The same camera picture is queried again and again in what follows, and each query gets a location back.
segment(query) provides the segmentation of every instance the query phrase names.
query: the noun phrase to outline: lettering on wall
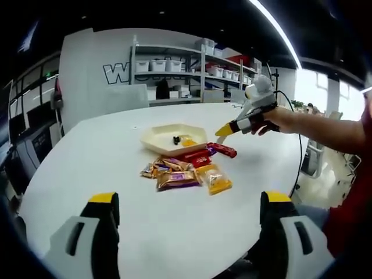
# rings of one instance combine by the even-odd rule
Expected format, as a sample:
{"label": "lettering on wall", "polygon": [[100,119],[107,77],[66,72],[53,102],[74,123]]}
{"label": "lettering on wall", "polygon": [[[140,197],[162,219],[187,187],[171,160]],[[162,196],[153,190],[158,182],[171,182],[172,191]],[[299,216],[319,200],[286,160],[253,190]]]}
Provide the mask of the lettering on wall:
{"label": "lettering on wall", "polygon": [[115,63],[114,65],[104,65],[103,72],[105,73],[108,84],[129,83],[129,78],[126,80],[126,70],[129,62],[125,65]]}

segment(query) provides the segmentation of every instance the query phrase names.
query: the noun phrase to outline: ceiling light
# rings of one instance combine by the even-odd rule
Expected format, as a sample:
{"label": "ceiling light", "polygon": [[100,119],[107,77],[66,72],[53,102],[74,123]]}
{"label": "ceiling light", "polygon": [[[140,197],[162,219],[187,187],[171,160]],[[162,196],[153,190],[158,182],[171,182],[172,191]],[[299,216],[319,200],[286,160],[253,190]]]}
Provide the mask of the ceiling light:
{"label": "ceiling light", "polygon": [[363,89],[360,93],[366,93],[366,92],[368,92],[368,91],[371,91],[372,90],[372,86],[371,87],[368,87],[368,88],[366,88],[366,89]]}
{"label": "ceiling light", "polygon": [[286,44],[288,50],[292,54],[292,57],[297,64],[297,68],[302,69],[300,60],[298,59],[295,49],[293,48],[287,35],[285,35],[283,29],[280,27],[279,23],[275,20],[275,18],[271,15],[271,13],[258,0],[248,0],[248,1],[252,3],[257,9],[259,9],[260,12],[268,19],[271,25],[274,26],[274,28],[278,31],[279,35],[281,36],[284,43]]}

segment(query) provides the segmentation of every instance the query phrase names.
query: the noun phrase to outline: red shirt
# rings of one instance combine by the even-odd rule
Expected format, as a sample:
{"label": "red shirt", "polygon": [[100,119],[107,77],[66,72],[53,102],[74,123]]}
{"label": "red shirt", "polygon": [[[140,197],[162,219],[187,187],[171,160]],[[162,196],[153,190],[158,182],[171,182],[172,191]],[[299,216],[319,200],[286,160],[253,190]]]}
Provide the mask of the red shirt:
{"label": "red shirt", "polygon": [[329,218],[323,227],[328,249],[334,256],[344,251],[356,224],[363,218],[368,201],[372,199],[372,119],[368,106],[361,121],[367,141],[363,152],[359,154],[362,162],[356,170],[355,182],[342,205],[330,209]]}

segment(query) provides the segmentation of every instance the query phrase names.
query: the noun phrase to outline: ceiling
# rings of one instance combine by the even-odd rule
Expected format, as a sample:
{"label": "ceiling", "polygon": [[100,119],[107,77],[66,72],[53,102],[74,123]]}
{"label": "ceiling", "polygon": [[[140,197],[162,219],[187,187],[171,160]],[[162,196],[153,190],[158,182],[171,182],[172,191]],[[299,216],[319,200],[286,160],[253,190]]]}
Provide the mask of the ceiling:
{"label": "ceiling", "polygon": [[[326,67],[304,62],[304,67],[323,71],[334,78],[349,77],[338,72],[345,69],[364,80],[369,48],[359,17],[352,13],[353,3],[315,0],[260,0],[277,19],[296,53],[334,65]],[[60,49],[67,34],[93,27],[94,30],[125,27],[161,28],[208,37],[226,47],[251,55],[272,66],[295,68],[295,63],[281,37],[271,24],[247,0],[187,0],[108,3],[103,6],[74,5],[53,8],[26,4],[16,12],[17,22],[1,19],[1,35],[5,50],[0,54],[2,75],[0,84],[7,83],[41,58]],[[17,48],[32,24],[39,20],[31,49],[17,54]]]}

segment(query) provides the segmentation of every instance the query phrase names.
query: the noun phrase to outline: floor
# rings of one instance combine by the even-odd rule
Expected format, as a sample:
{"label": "floor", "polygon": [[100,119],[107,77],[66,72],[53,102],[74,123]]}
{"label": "floor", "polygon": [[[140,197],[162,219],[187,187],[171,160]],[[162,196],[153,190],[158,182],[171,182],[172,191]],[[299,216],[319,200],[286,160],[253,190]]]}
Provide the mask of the floor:
{"label": "floor", "polygon": [[329,148],[324,148],[322,172],[313,179],[300,174],[297,189],[292,197],[293,202],[321,208],[337,207],[346,198],[353,178],[345,166],[344,157]]}

